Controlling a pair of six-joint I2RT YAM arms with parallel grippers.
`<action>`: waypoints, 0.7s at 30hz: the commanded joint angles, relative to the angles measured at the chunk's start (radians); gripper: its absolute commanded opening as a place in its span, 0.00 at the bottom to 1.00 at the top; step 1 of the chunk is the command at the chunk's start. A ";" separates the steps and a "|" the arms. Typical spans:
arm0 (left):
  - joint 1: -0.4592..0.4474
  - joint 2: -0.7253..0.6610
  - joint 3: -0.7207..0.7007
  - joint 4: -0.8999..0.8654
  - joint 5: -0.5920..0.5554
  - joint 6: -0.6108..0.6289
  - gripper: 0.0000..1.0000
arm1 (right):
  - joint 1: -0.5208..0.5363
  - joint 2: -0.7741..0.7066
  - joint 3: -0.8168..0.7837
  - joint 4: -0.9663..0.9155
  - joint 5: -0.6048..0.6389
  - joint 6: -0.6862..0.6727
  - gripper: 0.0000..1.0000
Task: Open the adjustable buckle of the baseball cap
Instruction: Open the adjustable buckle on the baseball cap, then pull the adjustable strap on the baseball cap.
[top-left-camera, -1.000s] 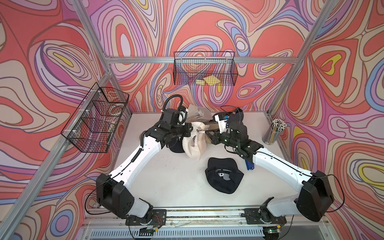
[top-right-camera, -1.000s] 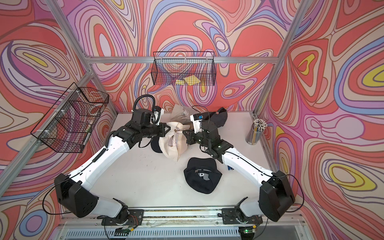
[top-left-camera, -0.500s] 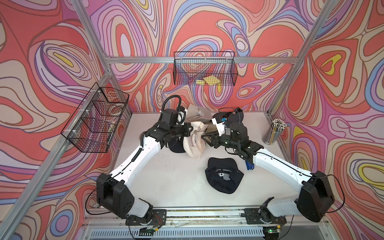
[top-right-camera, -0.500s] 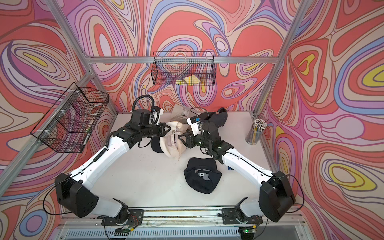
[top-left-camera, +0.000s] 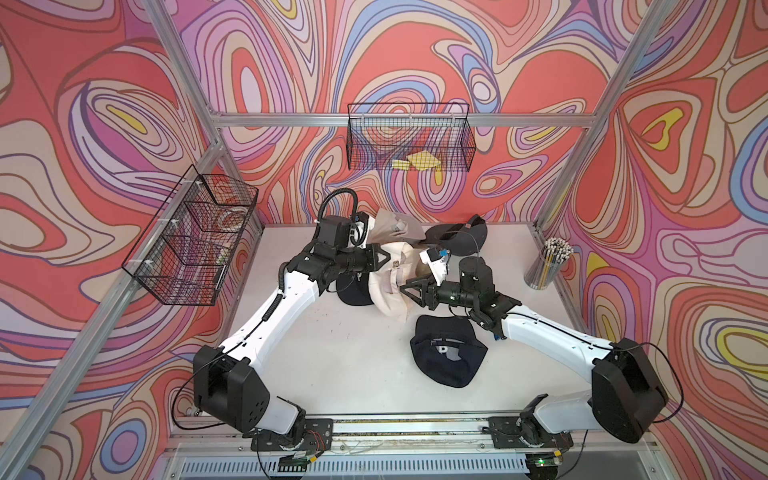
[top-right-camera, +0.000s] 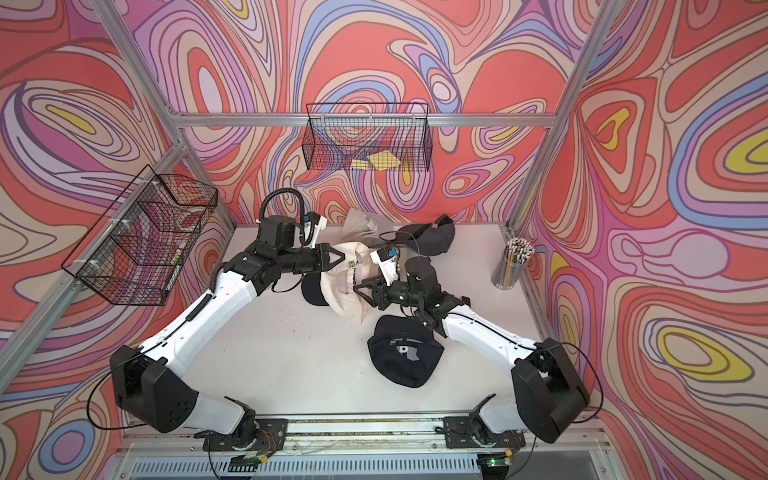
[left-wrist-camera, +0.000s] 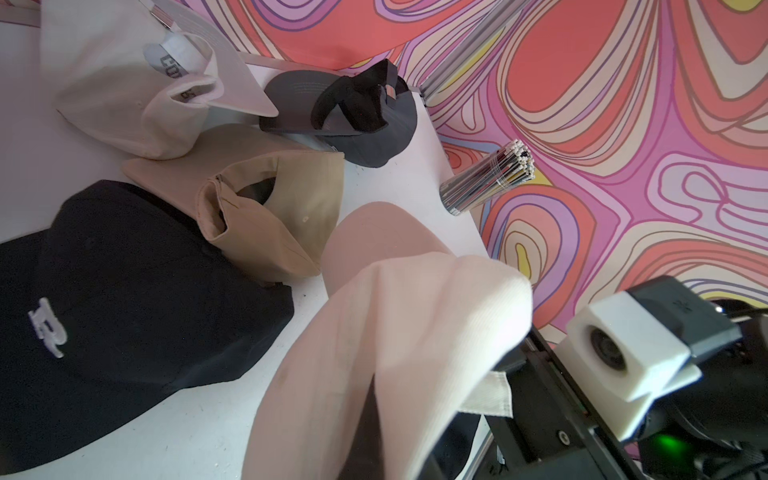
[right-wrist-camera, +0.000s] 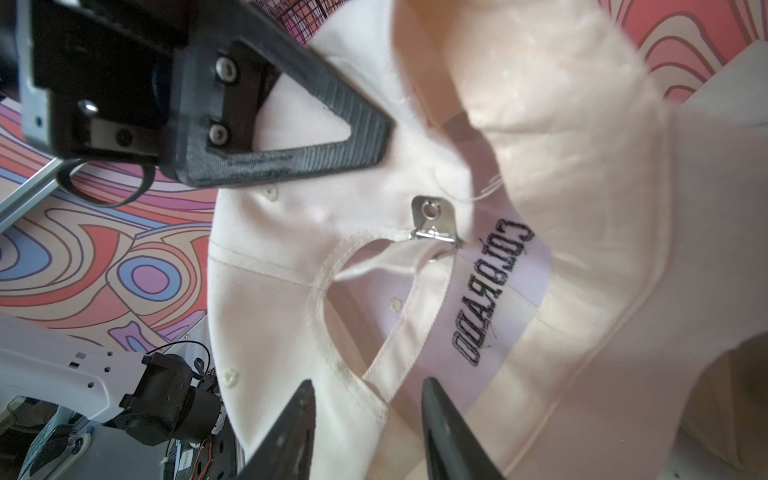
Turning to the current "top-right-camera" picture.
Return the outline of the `black cap with white logo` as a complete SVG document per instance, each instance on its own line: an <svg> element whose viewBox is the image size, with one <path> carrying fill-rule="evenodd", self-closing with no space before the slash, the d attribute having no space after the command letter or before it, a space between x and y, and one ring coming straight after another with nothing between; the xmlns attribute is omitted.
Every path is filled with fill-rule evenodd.
<svg viewBox="0 0 768 480"><path fill-rule="evenodd" d="M301 281L301 293L307 303L312 306L328 306L321 288L320 273L306 273Z"/></svg>

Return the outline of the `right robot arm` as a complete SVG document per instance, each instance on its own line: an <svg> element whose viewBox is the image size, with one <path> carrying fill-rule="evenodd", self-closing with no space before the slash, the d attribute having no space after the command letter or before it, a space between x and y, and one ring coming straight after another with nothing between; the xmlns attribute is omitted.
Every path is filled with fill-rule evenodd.
<svg viewBox="0 0 768 480"><path fill-rule="evenodd" d="M470 438L489 445L508 431L527 430L552 444L576 422L590 394L560 342L524 338L483 318L468 298L442 289L427 257L407 260L405 270L404 281L379 275L353 291L379 310L411 308L425 329L474 349L510 374L514 395L483 399L468 415Z"/></svg>

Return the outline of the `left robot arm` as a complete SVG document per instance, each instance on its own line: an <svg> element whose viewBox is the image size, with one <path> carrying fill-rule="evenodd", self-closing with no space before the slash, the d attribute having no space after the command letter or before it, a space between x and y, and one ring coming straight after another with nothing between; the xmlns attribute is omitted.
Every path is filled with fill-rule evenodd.
<svg viewBox="0 0 768 480"><path fill-rule="evenodd" d="M109 375L120 409L160 433L180 427L213 432L237 449L256 439L260 427L251 407L200 393L184 376L208 341L282 275L327 272L343 261L340 251L318 240L326 218L307 210L293 188L267 197L280 195L297 199L296 218L261 212L256 239L215 271L209 288L192 305L139 346L124 345L112 354Z"/></svg>

